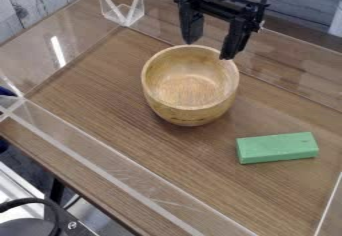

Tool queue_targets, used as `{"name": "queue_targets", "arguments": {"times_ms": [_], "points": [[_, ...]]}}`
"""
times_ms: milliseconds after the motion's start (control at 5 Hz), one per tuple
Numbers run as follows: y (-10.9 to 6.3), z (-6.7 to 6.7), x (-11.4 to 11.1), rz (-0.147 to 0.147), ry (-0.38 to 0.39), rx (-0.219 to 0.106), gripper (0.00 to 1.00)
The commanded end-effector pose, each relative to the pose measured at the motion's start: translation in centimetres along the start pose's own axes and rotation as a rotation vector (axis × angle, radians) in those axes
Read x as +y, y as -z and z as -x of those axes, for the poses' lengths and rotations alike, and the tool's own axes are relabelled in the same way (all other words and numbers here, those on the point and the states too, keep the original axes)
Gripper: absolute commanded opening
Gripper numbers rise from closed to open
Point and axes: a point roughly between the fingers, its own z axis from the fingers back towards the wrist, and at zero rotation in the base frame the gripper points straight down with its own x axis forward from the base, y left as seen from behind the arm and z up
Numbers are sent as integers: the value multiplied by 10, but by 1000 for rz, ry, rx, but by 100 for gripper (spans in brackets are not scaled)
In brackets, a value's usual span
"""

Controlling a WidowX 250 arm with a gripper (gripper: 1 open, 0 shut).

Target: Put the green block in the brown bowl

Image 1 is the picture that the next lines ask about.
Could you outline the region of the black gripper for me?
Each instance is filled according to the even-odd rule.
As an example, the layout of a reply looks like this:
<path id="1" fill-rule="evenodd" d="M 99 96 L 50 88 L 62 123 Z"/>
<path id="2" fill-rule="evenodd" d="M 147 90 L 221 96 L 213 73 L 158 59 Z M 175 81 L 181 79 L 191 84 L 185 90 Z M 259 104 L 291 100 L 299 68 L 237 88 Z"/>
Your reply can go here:
<path id="1" fill-rule="evenodd" d="M 203 36 L 205 15 L 230 21 L 221 59 L 231 60 L 245 49 L 254 22 L 262 22 L 267 0 L 175 0 L 179 8 L 181 32 L 187 44 Z"/>

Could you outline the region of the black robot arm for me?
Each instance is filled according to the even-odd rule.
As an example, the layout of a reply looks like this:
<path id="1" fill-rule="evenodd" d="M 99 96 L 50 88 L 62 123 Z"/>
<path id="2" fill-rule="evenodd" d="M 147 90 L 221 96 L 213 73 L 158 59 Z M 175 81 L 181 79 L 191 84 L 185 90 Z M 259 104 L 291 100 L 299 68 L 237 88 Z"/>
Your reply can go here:
<path id="1" fill-rule="evenodd" d="M 186 44 L 195 43 L 203 36 L 205 16 L 229 23 L 229 33 L 221 48 L 221 60 L 231 60 L 245 49 L 251 34 L 265 24 L 267 0 L 174 0 L 179 9 L 182 38 Z"/>

